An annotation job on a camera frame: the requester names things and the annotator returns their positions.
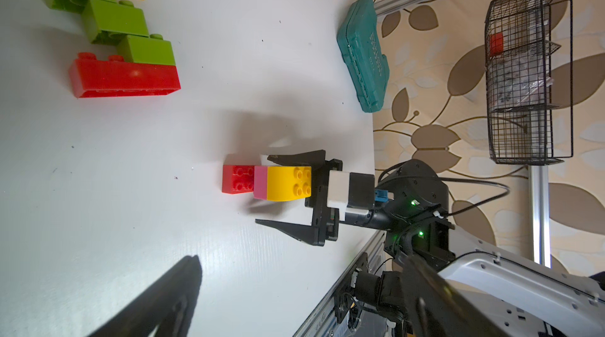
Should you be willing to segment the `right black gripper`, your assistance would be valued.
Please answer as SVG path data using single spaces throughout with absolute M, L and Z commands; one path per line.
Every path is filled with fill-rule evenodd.
M 387 190 L 373 187 L 373 175 L 343 170 L 343 163 L 326 161 L 324 149 L 301 154 L 269 155 L 267 160 L 286 167 L 318 168 L 314 174 L 314 195 L 305 201 L 313 209 L 311 225 L 256 219 L 255 223 L 274 228 L 299 242 L 323 247 L 338 239 L 341 224 L 386 231 L 392 219 L 381 209 L 389 201 Z

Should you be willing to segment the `green plastic tool case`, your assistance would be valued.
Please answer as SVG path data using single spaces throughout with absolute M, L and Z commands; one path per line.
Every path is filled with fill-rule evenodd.
M 377 36 L 373 0 L 357 0 L 349 7 L 337 31 L 337 44 L 362 111 L 376 113 L 382 110 L 390 70 Z

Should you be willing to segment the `red long lego brick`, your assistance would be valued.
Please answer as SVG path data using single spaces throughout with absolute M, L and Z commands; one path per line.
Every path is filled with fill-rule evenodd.
M 163 96 L 181 89 L 175 66 L 130 63 L 119 55 L 100 61 L 79 53 L 69 78 L 77 98 Z

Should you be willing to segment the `long red lego front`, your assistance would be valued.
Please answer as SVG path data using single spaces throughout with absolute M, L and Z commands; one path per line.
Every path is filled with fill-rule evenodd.
M 228 195 L 245 194 L 254 191 L 254 165 L 224 165 L 222 172 L 222 192 Z

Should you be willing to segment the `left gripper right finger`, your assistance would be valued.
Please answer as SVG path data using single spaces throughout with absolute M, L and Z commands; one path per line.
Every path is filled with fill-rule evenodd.
M 505 336 L 417 256 L 399 255 L 403 303 L 417 336 Z

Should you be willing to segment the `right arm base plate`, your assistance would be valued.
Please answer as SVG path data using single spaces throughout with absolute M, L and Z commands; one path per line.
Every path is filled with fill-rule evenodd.
M 341 324 L 354 304 L 354 285 L 360 272 L 366 272 L 368 253 L 361 253 L 357 260 L 345 272 L 332 295 L 334 314 L 337 323 Z

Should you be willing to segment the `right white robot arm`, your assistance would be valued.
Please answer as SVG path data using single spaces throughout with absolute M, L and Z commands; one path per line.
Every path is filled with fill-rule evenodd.
M 345 172 L 322 150 L 272 155 L 308 167 L 309 225 L 264 225 L 321 247 L 342 224 L 376 234 L 297 330 L 347 336 L 365 318 L 388 336 L 602 336 L 604 276 L 550 269 L 475 237 L 450 218 L 448 179 L 412 159 L 379 176 Z

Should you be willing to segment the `clear plastic bag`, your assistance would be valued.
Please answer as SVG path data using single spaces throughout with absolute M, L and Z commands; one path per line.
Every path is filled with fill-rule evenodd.
M 488 24 L 486 81 L 492 113 L 551 106 L 551 55 L 547 10 L 519 12 Z

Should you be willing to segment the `pink lego brick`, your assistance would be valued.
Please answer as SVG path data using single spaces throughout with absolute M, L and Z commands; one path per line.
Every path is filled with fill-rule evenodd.
M 254 189 L 255 199 L 267 199 L 268 168 L 266 166 L 255 166 Z

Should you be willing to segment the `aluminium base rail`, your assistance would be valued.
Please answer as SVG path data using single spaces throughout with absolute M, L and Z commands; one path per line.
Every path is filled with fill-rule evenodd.
M 364 305 L 351 297 L 355 272 L 378 274 L 384 268 L 384 240 L 383 231 L 372 236 L 295 332 L 296 336 L 383 336 L 389 331 L 386 319 L 364 310 Z

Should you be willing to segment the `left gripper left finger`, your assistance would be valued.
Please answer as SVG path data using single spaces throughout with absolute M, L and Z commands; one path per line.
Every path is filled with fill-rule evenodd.
M 203 270 L 185 256 L 93 336 L 186 336 L 195 313 Z

